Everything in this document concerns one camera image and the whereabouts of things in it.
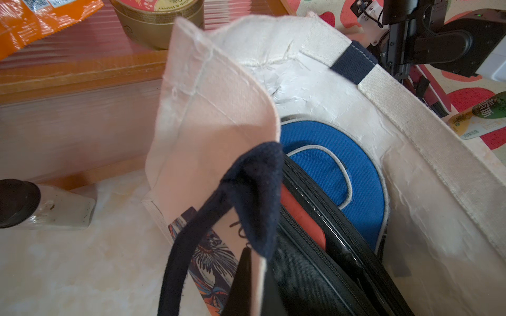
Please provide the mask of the maroon paddle case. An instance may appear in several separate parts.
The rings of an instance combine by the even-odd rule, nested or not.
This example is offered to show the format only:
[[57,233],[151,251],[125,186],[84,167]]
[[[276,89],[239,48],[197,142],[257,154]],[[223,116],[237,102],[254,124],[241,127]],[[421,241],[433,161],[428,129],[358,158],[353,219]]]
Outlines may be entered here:
[[426,66],[412,66],[408,78],[403,80],[403,84],[439,118],[451,114],[452,104],[449,96]]

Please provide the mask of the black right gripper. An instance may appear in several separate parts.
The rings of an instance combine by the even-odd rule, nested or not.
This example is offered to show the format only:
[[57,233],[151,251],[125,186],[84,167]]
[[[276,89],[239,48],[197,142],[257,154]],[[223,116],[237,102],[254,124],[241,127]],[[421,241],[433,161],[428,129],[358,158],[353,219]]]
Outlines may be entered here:
[[447,1],[384,1],[382,24],[389,30],[378,60],[394,79],[406,79],[413,65],[450,63],[469,52],[468,31],[444,29],[447,7]]

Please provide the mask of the white canvas tote bag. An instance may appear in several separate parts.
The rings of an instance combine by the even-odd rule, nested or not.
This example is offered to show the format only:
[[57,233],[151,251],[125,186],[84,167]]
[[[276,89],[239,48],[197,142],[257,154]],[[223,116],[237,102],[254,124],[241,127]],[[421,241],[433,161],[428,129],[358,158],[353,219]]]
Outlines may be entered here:
[[377,258],[411,315],[505,314],[505,166],[313,14],[175,21],[146,162],[144,205],[171,251],[159,315],[224,315],[254,230],[221,181],[243,155],[288,157],[281,124],[299,117],[343,129],[381,168]]

